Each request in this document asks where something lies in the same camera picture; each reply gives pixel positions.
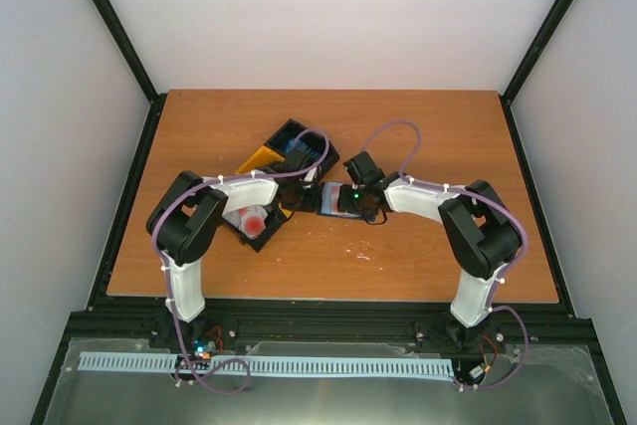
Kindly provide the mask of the blue leather card holder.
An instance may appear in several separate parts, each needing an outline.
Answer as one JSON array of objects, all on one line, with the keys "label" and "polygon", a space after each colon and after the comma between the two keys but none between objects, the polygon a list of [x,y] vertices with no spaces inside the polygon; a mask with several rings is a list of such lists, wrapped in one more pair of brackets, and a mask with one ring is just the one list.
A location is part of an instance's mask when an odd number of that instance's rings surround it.
[{"label": "blue leather card holder", "polygon": [[362,220],[363,217],[360,214],[341,212],[337,209],[341,186],[343,186],[343,183],[335,181],[328,181],[322,185],[320,206],[317,214],[341,219]]}]

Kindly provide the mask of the red white credit card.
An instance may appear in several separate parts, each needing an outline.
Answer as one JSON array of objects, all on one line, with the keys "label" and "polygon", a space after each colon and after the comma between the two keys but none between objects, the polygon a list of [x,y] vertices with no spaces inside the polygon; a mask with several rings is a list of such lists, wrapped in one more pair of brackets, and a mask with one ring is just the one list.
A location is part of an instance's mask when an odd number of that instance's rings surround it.
[{"label": "red white credit card", "polygon": [[324,205],[323,212],[329,215],[343,215],[344,212],[339,210],[338,199],[340,195],[341,183],[330,182],[324,188]]}]

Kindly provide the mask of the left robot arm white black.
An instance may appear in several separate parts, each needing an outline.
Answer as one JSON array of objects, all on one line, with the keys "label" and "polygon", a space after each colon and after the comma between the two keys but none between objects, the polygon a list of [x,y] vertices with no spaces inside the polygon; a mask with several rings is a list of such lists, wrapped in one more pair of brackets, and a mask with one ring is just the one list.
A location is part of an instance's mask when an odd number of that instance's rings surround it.
[{"label": "left robot arm white black", "polygon": [[223,216],[273,203],[284,180],[318,172],[321,161],[294,170],[296,163],[289,155],[277,169],[261,167],[233,176],[202,177],[182,171],[149,216],[146,229],[162,262],[165,304],[176,318],[171,333],[183,346],[196,347],[207,335],[207,323],[199,317],[205,308],[201,264]]}]

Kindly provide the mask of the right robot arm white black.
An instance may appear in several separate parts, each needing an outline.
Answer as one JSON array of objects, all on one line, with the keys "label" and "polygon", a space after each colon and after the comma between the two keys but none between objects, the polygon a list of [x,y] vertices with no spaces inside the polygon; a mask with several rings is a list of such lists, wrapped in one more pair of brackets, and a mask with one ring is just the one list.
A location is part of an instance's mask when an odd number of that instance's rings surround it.
[{"label": "right robot arm white black", "polygon": [[337,208],[374,220],[380,214],[416,215],[440,223],[461,268],[445,333],[457,348],[475,341],[493,311],[495,290],[529,245],[520,221],[490,183],[450,186],[403,172],[384,173],[368,152],[343,164],[352,183],[339,190]]}]

